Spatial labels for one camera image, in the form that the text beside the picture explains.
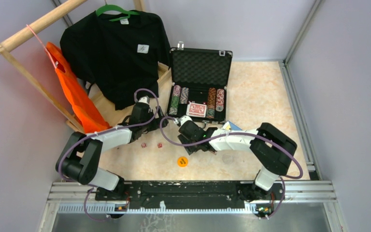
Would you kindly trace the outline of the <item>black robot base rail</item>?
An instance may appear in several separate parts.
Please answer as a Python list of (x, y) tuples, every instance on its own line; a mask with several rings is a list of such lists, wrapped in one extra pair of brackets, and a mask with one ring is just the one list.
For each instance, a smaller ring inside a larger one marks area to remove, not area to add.
[(281, 183), (264, 191), (252, 181), (126, 181), (117, 192), (97, 189), (95, 200), (128, 202), (130, 209), (243, 209), (255, 200), (279, 200), (282, 190)]

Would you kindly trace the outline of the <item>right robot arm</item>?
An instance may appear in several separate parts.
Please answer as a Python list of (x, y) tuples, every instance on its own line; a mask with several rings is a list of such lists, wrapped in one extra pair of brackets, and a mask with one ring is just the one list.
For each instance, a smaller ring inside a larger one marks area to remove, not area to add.
[(256, 130), (227, 130), (210, 127), (203, 129), (192, 120), (179, 124), (178, 139), (189, 154), (196, 151), (233, 150), (251, 152), (262, 164), (253, 184), (239, 190), (244, 201), (270, 198), (274, 182), (287, 175), (297, 144), (270, 123), (262, 123)]

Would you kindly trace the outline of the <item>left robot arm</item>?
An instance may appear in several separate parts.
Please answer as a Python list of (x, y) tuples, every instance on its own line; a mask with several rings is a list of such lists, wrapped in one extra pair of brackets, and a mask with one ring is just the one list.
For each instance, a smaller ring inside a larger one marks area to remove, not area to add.
[(125, 200), (128, 191), (124, 178), (99, 167), (101, 154), (157, 130), (163, 116), (160, 106), (152, 110), (148, 103), (139, 101), (131, 114), (114, 128), (98, 133), (74, 132), (56, 162), (56, 171), (64, 180), (99, 190), (97, 200), (103, 201), (104, 196), (109, 200)]

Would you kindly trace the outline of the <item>black aluminium poker case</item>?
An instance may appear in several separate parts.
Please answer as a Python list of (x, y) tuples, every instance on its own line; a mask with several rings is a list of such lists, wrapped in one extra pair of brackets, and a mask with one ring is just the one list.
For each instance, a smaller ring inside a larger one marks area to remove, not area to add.
[[(182, 42), (170, 49), (171, 90), (166, 114), (172, 117), (186, 115), (191, 102), (207, 105), (209, 88), (224, 89), (225, 102), (222, 112), (215, 110), (214, 118), (191, 116), (194, 121), (224, 124), (226, 121), (227, 87), (233, 59), (230, 50), (185, 48)], [(179, 104), (176, 115), (169, 115), (173, 87), (189, 88), (187, 104)]]

